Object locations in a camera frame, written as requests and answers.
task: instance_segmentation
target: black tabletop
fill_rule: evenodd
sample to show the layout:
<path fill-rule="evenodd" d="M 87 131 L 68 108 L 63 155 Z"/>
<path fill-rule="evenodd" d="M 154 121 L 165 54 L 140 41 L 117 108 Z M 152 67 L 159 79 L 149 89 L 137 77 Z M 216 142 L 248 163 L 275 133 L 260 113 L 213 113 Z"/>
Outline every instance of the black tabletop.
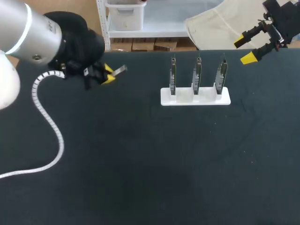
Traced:
<path fill-rule="evenodd" d="M 0 224 L 300 224 L 300 50 L 243 66 L 247 52 L 225 51 L 230 106 L 161 106 L 174 53 L 107 53 L 129 71 L 91 91 L 80 78 L 43 81 L 65 153 L 45 172 L 0 180 Z M 177 86 L 190 86 L 199 53 L 212 86 L 223 51 L 176 53 Z M 0 111 L 0 173 L 58 151 L 31 100 L 47 68 L 17 69 L 19 98 Z"/>

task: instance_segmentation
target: cardboard box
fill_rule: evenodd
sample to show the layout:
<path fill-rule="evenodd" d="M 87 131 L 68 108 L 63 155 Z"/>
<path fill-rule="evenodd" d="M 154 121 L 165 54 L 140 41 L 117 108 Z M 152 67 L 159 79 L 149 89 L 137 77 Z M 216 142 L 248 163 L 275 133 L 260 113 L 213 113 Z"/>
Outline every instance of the cardboard box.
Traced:
<path fill-rule="evenodd" d="M 154 44 L 155 51 L 174 51 L 177 46 L 178 38 L 175 37 L 164 37 L 157 38 Z"/>
<path fill-rule="evenodd" d="M 111 40 L 112 52 L 131 52 L 132 38 L 114 38 Z"/>
<path fill-rule="evenodd" d="M 154 50 L 155 38 L 134 38 L 132 44 L 133 52 L 152 52 Z"/>
<path fill-rule="evenodd" d="M 197 48 L 189 37 L 182 37 L 178 39 L 176 46 L 176 52 L 187 52 L 187 51 L 196 51 Z"/>

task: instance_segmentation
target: white shelf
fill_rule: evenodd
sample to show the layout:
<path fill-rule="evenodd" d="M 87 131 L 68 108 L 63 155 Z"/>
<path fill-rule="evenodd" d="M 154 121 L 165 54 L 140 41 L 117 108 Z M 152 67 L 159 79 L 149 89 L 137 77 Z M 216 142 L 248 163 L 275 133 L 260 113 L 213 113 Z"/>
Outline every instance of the white shelf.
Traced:
<path fill-rule="evenodd" d="M 184 21 L 213 8 L 223 0 L 149 0 L 145 7 L 144 28 L 138 31 L 117 31 L 108 17 L 111 38 L 167 38 L 188 37 Z"/>

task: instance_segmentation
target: storage bin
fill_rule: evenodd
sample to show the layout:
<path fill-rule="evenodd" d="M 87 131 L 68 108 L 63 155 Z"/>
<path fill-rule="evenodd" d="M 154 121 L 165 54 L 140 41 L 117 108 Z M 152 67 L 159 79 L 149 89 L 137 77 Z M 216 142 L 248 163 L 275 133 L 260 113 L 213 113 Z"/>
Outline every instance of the storage bin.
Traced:
<path fill-rule="evenodd" d="M 139 0 L 107 0 L 105 5 L 115 30 L 142 30 L 146 4 Z"/>

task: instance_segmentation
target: white coiled cable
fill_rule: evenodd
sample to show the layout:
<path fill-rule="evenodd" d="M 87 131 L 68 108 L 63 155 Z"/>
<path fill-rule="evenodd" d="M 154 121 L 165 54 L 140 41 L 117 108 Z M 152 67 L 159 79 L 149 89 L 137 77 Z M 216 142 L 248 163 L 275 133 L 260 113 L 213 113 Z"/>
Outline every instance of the white coiled cable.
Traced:
<path fill-rule="evenodd" d="M 37 172 L 47 170 L 47 169 L 51 168 L 52 166 L 54 166 L 55 164 L 57 164 L 57 162 L 62 157 L 62 154 L 64 152 L 64 148 L 65 148 L 64 139 L 63 139 L 63 137 L 61 135 L 61 132 L 58 129 L 57 125 L 51 119 L 51 117 L 46 112 L 46 110 L 43 108 L 43 106 L 41 105 L 41 103 L 38 99 L 38 86 L 39 86 L 39 84 L 41 83 L 41 81 L 43 79 L 45 79 L 49 76 L 57 76 L 57 77 L 60 77 L 60 78 L 65 78 L 64 73 L 61 72 L 61 71 L 49 71 L 49 72 L 43 73 L 33 83 L 31 94 L 32 94 L 32 100 L 33 100 L 34 105 L 40 111 L 40 113 L 43 115 L 43 117 L 46 119 L 46 121 L 50 124 L 50 126 L 52 127 L 52 129 L 54 130 L 54 132 L 57 136 L 58 144 L 59 144 L 58 154 L 55 157 L 55 159 L 51 163 L 49 163 L 48 165 L 45 165 L 43 167 L 36 168 L 36 169 L 31 169 L 31 170 L 19 170 L 19 171 L 7 172 L 7 173 L 4 173 L 4 174 L 0 175 L 0 179 L 5 178 L 5 177 L 20 175 L 20 174 L 37 173 Z"/>

